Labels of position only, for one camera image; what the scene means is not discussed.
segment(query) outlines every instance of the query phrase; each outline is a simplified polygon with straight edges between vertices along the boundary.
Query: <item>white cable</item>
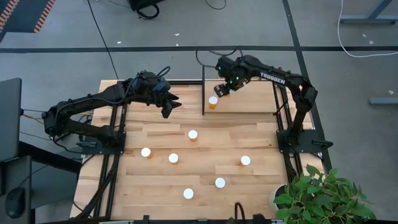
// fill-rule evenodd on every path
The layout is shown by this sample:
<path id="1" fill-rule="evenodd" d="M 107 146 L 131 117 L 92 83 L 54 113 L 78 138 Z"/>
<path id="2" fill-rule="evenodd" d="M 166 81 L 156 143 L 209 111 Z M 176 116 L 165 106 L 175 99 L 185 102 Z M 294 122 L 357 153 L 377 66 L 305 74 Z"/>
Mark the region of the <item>white cable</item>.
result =
<path id="1" fill-rule="evenodd" d="M 338 21 L 337 21 L 337 36 L 338 36 L 338 42 L 340 43 L 341 48 L 343 48 L 343 50 L 346 52 L 346 54 L 348 54 L 349 56 L 354 57 L 354 58 L 388 56 L 388 55 L 398 54 L 398 52 L 389 53 L 389 54 L 373 54 L 373 55 L 352 55 L 352 54 L 348 53 L 348 51 L 344 48 L 343 44 L 341 43 L 341 39 L 340 39 L 340 19 L 341 19 L 341 15 L 343 13 L 343 4 L 344 4 L 344 0 L 341 0 L 340 16 L 338 17 Z"/>

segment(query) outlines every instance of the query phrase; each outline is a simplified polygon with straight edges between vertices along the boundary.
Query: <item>wooden board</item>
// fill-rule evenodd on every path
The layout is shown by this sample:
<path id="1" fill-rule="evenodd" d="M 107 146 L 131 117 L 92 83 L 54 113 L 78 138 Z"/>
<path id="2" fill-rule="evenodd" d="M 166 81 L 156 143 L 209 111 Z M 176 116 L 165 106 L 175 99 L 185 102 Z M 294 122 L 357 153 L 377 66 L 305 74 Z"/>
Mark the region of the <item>wooden board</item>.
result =
<path id="1" fill-rule="evenodd" d="M 102 81 L 100 91 L 116 81 Z M 285 165 L 277 147 L 277 123 L 272 113 L 207 113 L 201 115 L 201 85 L 173 86 L 183 106 L 163 119 L 155 106 L 132 103 L 127 109 L 126 150 L 120 158 L 113 202 L 113 220 L 150 219 L 227 219 L 234 215 L 235 202 L 241 202 L 247 217 L 262 213 L 275 217 L 268 197 L 280 184 L 287 183 Z M 109 124 L 111 108 L 95 110 L 93 124 Z M 312 127 L 308 117 L 305 124 Z M 190 142 L 189 130 L 198 131 L 198 140 Z M 141 157 L 143 147 L 153 157 Z M 177 153 L 177 165 L 168 162 Z M 251 165 L 239 166 L 247 155 Z M 103 156 L 95 156 L 80 172 L 75 202 L 84 207 L 98 188 Z M 307 155 L 302 162 L 322 169 L 320 160 Z M 226 181 L 223 189 L 215 179 Z M 186 200 L 183 191 L 194 190 Z M 107 195 L 103 197 L 104 215 Z M 72 207 L 71 216 L 79 214 Z"/>
<path id="2" fill-rule="evenodd" d="M 215 109 L 210 109 L 208 99 L 216 96 L 214 87 L 225 83 L 223 80 L 205 82 L 205 112 L 207 113 L 269 113 L 275 111 L 272 82 L 251 81 L 238 91 L 219 99 Z"/>

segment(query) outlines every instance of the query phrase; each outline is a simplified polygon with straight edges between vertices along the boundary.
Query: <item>desk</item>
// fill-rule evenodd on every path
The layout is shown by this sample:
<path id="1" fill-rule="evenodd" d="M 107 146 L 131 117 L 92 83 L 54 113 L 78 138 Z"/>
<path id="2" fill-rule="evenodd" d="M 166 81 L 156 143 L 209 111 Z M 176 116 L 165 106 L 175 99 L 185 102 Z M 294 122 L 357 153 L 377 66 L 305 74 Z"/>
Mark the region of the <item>desk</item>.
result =
<path id="1" fill-rule="evenodd" d="M 206 96 L 207 86 L 217 82 L 206 80 Z M 116 80 L 104 80 L 99 90 L 115 83 Z M 245 91 L 255 93 L 259 88 L 264 97 L 267 92 L 274 96 L 271 82 L 250 83 Z M 173 85 L 170 92 L 180 97 L 182 106 L 174 109 L 168 119 L 163 119 L 155 106 L 132 103 L 127 108 L 126 147 L 119 161 L 111 219 L 142 220 L 143 215 L 150 215 L 151 220 L 228 219 L 234 214 L 235 202 L 241 202 L 247 218 L 256 213 L 275 217 L 275 211 L 268 205 L 268 195 L 287 183 L 275 135 L 278 128 L 275 116 L 264 111 L 247 112 L 241 105 L 244 101 L 239 100 L 234 102 L 233 113 L 217 112 L 216 108 L 202 115 L 202 85 Z M 239 92 L 234 94 L 220 100 L 238 97 Z M 275 111 L 275 100 L 271 97 L 267 101 Z M 289 105 L 295 114 L 291 97 Z M 109 124 L 111 111 L 110 107 L 95 110 L 92 124 Z M 310 116 L 304 125 L 312 128 Z M 191 129 L 198 131 L 196 142 L 188 140 Z M 151 159 L 141 157 L 143 147 L 152 149 Z M 173 152 L 180 159 L 177 165 L 168 162 Z M 243 155 L 251 158 L 250 166 L 239 166 Z M 323 170 L 321 160 L 314 155 L 300 156 L 304 166 L 311 164 Z M 74 199 L 78 206 L 84 207 L 98 188 L 102 161 L 103 156 L 97 155 L 82 167 Z M 225 179 L 225 188 L 215 187 L 217 177 Z M 193 199 L 184 199 L 186 188 L 193 189 Z M 104 194 L 100 216 L 104 215 L 106 199 Z M 73 207 L 71 217 L 79 212 Z"/>

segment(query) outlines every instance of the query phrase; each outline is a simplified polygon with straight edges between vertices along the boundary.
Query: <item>flower pot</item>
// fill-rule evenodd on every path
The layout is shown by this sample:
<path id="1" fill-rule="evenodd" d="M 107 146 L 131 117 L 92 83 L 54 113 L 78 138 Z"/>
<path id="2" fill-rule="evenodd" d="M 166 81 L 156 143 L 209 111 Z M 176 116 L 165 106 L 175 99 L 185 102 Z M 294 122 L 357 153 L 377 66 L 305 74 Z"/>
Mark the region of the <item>flower pot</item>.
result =
<path id="1" fill-rule="evenodd" d="M 285 193 L 285 189 L 284 189 L 285 185 L 286 185 L 286 184 L 282 184 L 281 186 L 277 187 L 277 188 L 275 189 L 275 191 L 273 191 L 273 193 L 269 194 L 269 206 L 270 206 L 272 209 L 274 209 L 275 212 L 278 211 L 278 210 L 279 210 L 280 208 L 282 208 L 282 207 L 280 207 L 281 205 L 275 204 L 275 203 L 274 203 L 274 199 L 275 199 L 276 197 L 280 196 L 281 194 L 284 194 L 284 193 Z"/>

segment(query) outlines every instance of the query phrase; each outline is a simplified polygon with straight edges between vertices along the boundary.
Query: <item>black floor line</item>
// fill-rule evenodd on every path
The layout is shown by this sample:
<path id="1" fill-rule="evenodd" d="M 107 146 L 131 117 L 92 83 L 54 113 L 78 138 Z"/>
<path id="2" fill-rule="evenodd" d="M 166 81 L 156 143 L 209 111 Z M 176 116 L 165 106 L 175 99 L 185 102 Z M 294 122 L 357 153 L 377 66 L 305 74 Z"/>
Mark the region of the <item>black floor line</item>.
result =
<path id="1" fill-rule="evenodd" d="M 0 41 L 5 33 L 0 33 Z M 348 46 L 345 47 L 347 51 L 398 51 L 398 46 Z M 258 50 L 258 51 L 306 51 L 306 52 L 342 52 L 341 47 L 326 47 L 326 46 L 253 46 L 253 45 L 239 45 L 239 46 L 185 46 L 185 47 L 110 47 L 110 52 L 193 52 L 199 50 Z M 72 47 L 72 48 L 0 48 L 0 54 L 15 53 L 96 53 L 106 52 L 104 47 Z"/>
<path id="2" fill-rule="evenodd" d="M 288 2 L 288 0 L 282 0 L 282 2 L 284 4 L 286 18 L 287 18 L 287 22 L 289 24 L 290 34 L 292 35 L 294 49 L 296 52 L 298 65 L 300 66 L 301 74 L 304 77 L 309 79 L 307 66 L 305 65 L 302 48 L 301 48 L 300 42 L 299 42 L 299 37 L 297 36 L 296 28 L 294 26 L 293 15 L 292 15 L 292 12 L 290 11 L 289 2 Z M 316 103 L 314 103 L 314 105 L 311 109 L 311 116 L 312 116 L 313 125 L 314 125 L 315 129 L 317 130 L 319 137 L 322 140 L 325 140 L 325 133 L 323 132 L 323 128 L 322 128 L 322 124 L 321 124 L 321 120 L 319 117 L 318 108 L 317 108 Z M 323 165 L 325 166 L 325 169 L 326 169 L 325 172 L 328 172 L 331 169 L 331 161 L 330 161 L 330 156 L 329 156 L 328 150 L 324 150 L 322 152 L 322 158 L 323 158 L 323 161 L 322 161 Z"/>

